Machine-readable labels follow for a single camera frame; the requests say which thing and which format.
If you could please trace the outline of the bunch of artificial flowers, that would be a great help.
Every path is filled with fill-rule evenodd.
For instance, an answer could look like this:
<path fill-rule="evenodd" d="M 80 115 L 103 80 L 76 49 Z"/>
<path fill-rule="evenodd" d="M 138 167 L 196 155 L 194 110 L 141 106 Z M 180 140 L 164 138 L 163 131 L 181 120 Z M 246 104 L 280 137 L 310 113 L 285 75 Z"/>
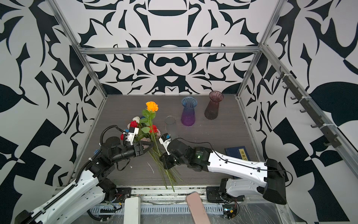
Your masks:
<path fill-rule="evenodd" d="M 159 173 L 165 187 L 174 190 L 174 185 L 177 184 L 180 178 L 175 171 L 165 170 L 163 163 L 159 160 L 159 157 L 163 154 L 163 151 L 159 149 L 160 136 L 160 130 L 156 125 L 148 122 L 146 117 L 134 117 L 120 138 L 126 145 L 139 143 L 140 141 L 153 143 L 149 154 L 159 168 Z"/>

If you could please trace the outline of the orange artificial rose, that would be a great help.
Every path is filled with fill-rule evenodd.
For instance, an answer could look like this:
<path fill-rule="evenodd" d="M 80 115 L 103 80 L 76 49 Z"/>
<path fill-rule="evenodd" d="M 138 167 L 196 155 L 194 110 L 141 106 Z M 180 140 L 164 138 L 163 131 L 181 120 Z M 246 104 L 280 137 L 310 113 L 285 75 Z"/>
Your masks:
<path fill-rule="evenodd" d="M 145 105 L 146 109 L 142 110 L 143 118 L 140 120 L 140 123 L 144 123 L 145 127 L 142 127 L 141 130 L 143 133 L 149 134 L 150 139 L 154 143 L 153 154 L 159 157 L 161 155 L 161 152 L 157 144 L 158 128 L 153 123 L 153 120 L 156 117 L 156 112 L 158 111 L 159 107 L 158 104 L 154 101 L 146 102 Z"/>

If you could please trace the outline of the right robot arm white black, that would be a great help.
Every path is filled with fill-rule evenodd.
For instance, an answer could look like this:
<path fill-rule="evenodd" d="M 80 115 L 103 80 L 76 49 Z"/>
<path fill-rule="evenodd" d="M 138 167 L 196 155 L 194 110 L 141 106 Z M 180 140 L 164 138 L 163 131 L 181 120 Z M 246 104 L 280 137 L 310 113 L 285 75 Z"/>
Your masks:
<path fill-rule="evenodd" d="M 232 175 L 236 179 L 223 179 L 219 193 L 225 200 L 254 192 L 275 204 L 286 205 L 286 177 L 289 174 L 274 159 L 264 162 L 246 161 L 221 154 L 211 147 L 190 147 L 182 138 L 171 139 L 168 134 L 159 139 L 165 152 L 160 157 L 164 169 L 186 165 L 196 172 Z"/>

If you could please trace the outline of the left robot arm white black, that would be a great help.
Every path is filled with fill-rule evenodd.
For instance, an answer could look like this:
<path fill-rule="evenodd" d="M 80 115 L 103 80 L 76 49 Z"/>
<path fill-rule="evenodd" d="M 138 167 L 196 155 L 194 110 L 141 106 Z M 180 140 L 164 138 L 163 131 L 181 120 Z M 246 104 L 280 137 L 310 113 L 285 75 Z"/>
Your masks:
<path fill-rule="evenodd" d="M 100 135 L 100 149 L 80 168 L 75 180 L 33 211 L 22 211 L 15 223 L 70 224 L 95 205 L 114 200 L 117 188 L 107 176 L 118 162 L 142 156 L 153 147 L 153 142 L 134 142 L 138 131 L 107 127 Z"/>

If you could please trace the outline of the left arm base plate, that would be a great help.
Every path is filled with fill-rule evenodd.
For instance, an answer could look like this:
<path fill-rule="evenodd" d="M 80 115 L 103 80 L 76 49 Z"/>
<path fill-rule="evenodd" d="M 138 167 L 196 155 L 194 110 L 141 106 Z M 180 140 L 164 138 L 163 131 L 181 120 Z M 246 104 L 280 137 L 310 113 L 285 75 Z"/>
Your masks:
<path fill-rule="evenodd" d="M 109 193 L 105 194 L 104 201 L 105 202 L 112 202 L 112 203 L 123 203 L 125 199 L 130 198 L 131 196 L 130 187 L 120 187 L 116 189 L 111 189 Z"/>

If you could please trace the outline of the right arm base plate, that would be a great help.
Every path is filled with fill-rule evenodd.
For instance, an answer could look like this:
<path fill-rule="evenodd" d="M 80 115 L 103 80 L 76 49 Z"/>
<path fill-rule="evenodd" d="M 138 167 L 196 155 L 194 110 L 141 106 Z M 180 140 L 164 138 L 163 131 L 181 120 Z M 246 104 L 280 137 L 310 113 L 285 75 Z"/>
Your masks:
<path fill-rule="evenodd" d="M 235 201 L 236 198 L 227 193 L 220 192 L 220 187 L 206 187 L 207 201 L 210 203 L 228 203 Z"/>

